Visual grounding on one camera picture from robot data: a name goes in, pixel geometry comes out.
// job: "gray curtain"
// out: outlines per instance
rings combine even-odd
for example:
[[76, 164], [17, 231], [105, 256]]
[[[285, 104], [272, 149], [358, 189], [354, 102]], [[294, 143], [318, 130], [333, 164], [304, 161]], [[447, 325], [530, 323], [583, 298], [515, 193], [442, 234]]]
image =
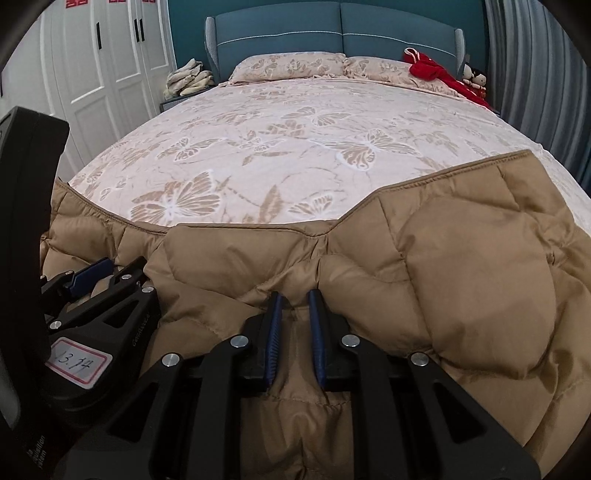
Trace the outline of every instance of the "gray curtain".
[[538, 0], [485, 0], [488, 98], [591, 193], [591, 69]]

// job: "headboard piping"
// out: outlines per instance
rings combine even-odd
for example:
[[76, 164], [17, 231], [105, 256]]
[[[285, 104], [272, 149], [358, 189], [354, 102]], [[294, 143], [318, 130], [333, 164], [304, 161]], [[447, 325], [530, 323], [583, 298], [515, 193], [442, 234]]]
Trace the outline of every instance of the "headboard piping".
[[282, 35], [291, 35], [294, 33], [332, 33], [335, 35], [342, 35], [341, 32], [330, 32], [330, 31], [326, 31], [326, 30], [302, 30], [302, 31], [297, 31], [297, 32], [285, 32], [285, 33], [276, 33], [273, 35], [253, 35], [252, 37], [241, 37], [241, 38], [234, 38], [234, 40], [226, 40], [223, 41], [221, 43], [218, 43], [217, 46], [219, 47], [220, 45], [224, 45], [226, 43], [231, 43], [233, 41], [239, 41], [239, 40], [248, 40], [250, 38], [266, 38], [266, 37], [280, 37]]
[[447, 50], [442, 50], [440, 48], [432, 47], [431, 45], [424, 45], [422, 43], [413, 43], [411, 41], [400, 40], [399, 38], [394, 38], [394, 37], [386, 37], [384, 35], [372, 35], [370, 33], [343, 33], [343, 36], [344, 35], [360, 35], [362, 37], [386, 38], [387, 40], [396, 40], [396, 41], [399, 41], [400, 43], [404, 43], [406, 45], [415, 45], [416, 47], [425, 47], [425, 48], [430, 48], [432, 50], [437, 50], [442, 53], [447, 53], [448, 55], [451, 55], [452, 57], [456, 56], [455, 53], [451, 53], [451, 52], [448, 52]]

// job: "folded cloth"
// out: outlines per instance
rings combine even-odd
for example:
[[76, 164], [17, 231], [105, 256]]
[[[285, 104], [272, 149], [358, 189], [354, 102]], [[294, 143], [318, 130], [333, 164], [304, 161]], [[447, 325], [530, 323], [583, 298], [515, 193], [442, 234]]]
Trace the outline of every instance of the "folded cloth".
[[196, 84], [198, 84], [199, 82], [201, 82], [201, 80], [203, 80], [204, 78], [211, 77], [211, 76], [212, 76], [212, 72], [210, 72], [209, 70], [203, 70], [201, 73], [199, 73], [195, 77], [195, 79], [191, 83], [189, 83], [186, 86], [186, 88], [194, 87]]
[[201, 71], [201, 67], [203, 67], [202, 61], [196, 61], [195, 59], [189, 60], [184, 67], [181, 67], [168, 75], [166, 78], [166, 85], [170, 86], [173, 83], [184, 79], [187, 75], [195, 76]]
[[193, 86], [186, 87], [184, 90], [181, 91], [181, 97], [185, 95], [191, 95], [191, 93], [200, 92], [201, 90], [205, 90], [208, 86], [214, 85], [213, 77], [205, 77], [199, 80], [197, 83], [193, 83]]
[[164, 89], [164, 100], [172, 100], [175, 96], [168, 88]]
[[424, 53], [421, 53], [414, 48], [405, 48], [402, 59], [406, 63], [413, 64], [410, 67], [410, 73], [415, 77], [428, 81], [440, 79], [449, 88], [454, 89], [457, 93], [463, 95], [468, 100], [492, 110], [488, 103], [486, 103], [462, 82], [459, 82], [454, 77], [452, 77], [445, 68], [443, 68], [436, 61], [432, 60]]
[[178, 93], [183, 90], [189, 83], [191, 83], [195, 77], [193, 75], [187, 75], [184, 79], [179, 80], [178, 82], [172, 84], [168, 89], [172, 94], [178, 95]]

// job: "red clothing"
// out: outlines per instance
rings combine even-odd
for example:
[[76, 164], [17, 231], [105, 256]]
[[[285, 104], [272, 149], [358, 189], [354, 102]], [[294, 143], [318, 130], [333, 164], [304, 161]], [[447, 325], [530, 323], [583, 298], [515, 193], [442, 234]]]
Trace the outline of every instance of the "red clothing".
[[402, 59], [406, 63], [413, 64], [410, 67], [410, 73], [415, 77], [428, 81], [439, 79], [449, 88], [454, 89], [457, 93], [463, 95], [468, 100], [492, 110], [491, 106], [472, 90], [470, 90], [467, 85], [464, 85], [462, 82], [458, 82], [445, 68], [439, 65], [436, 61], [427, 57], [424, 53], [420, 53], [414, 48], [406, 48], [404, 50]]

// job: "teal wall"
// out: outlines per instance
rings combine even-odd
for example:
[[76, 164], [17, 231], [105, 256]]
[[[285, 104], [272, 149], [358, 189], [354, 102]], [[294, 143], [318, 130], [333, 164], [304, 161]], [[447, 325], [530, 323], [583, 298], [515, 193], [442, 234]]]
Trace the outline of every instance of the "teal wall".
[[[207, 62], [203, 48], [206, 17], [240, 10], [290, 2], [293, 0], [168, 0], [170, 27], [178, 66], [193, 57]], [[470, 65], [486, 71], [486, 22], [482, 0], [350, 0], [352, 3], [379, 5], [412, 12], [461, 28], [466, 36]]]

